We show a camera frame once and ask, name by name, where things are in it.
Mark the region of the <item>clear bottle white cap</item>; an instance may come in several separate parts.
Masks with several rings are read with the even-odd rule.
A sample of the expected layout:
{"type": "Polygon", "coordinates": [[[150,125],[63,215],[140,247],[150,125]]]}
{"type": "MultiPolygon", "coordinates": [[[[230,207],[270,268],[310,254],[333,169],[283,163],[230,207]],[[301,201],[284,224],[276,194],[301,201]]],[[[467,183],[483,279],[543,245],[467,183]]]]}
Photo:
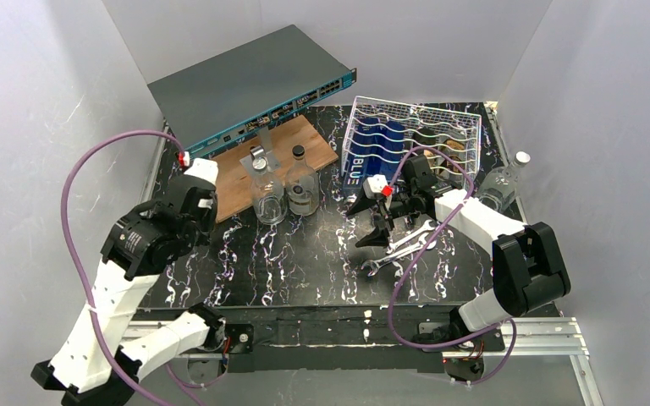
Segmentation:
{"type": "Polygon", "coordinates": [[[252,162],[252,207],[259,222],[276,225],[283,221],[288,210],[281,179],[268,168],[266,157],[252,162]]]}

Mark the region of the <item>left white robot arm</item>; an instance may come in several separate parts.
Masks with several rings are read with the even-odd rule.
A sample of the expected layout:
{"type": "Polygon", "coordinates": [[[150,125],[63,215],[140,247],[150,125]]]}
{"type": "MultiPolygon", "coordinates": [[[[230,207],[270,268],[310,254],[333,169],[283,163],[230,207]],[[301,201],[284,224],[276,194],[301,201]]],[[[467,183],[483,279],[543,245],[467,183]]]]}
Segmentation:
{"type": "Polygon", "coordinates": [[[165,268],[208,244],[218,211],[217,177],[217,163],[196,159],[170,180],[164,196],[134,207],[114,224],[91,289],[95,304],[85,305],[66,343],[31,372],[41,387],[63,392],[63,405],[128,402],[135,391],[113,371],[108,355],[128,378],[140,382],[187,350],[220,348],[225,319],[203,304],[155,332],[123,340],[140,302],[165,268]]]}

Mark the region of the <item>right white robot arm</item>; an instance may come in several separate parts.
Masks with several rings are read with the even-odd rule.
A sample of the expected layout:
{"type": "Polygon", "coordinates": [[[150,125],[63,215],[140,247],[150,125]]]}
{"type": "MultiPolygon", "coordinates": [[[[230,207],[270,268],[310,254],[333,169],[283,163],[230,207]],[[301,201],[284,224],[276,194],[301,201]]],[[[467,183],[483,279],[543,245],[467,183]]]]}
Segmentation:
{"type": "Polygon", "coordinates": [[[402,176],[399,190],[389,186],[382,174],[367,178],[346,214],[376,210],[375,228],[357,242],[359,247],[384,247],[394,219],[427,215],[447,223],[490,254],[493,287],[451,311],[449,339],[525,315],[570,292],[565,262],[549,225],[525,224],[485,206],[438,176],[424,156],[409,157],[402,176]]]}

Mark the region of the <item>dark green wine bottle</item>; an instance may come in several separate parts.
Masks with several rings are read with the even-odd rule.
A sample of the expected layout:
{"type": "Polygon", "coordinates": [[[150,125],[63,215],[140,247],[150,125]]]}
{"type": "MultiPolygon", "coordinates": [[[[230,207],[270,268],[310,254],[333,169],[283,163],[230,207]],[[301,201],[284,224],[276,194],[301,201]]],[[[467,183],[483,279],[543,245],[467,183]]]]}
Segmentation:
{"type": "MultiPolygon", "coordinates": [[[[436,137],[436,133],[432,129],[420,127],[412,133],[411,139],[413,140],[412,146],[427,145],[433,148],[438,148],[437,147],[438,138],[436,137]]],[[[430,167],[432,165],[436,165],[438,162],[438,155],[433,153],[432,151],[416,151],[415,153],[413,153],[413,156],[415,155],[426,156],[428,160],[428,165],[430,167]]]]}

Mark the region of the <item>clear liquor bottle black cap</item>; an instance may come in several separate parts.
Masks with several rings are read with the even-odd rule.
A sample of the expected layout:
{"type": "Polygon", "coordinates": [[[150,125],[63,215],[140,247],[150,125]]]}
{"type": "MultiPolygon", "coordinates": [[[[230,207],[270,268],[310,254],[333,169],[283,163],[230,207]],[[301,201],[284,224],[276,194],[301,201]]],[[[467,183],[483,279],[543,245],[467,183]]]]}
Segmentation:
{"type": "Polygon", "coordinates": [[[289,209],[303,217],[312,215],[320,203],[319,176],[306,162],[305,152],[303,145],[292,148],[294,161],[285,174],[289,209]]]}

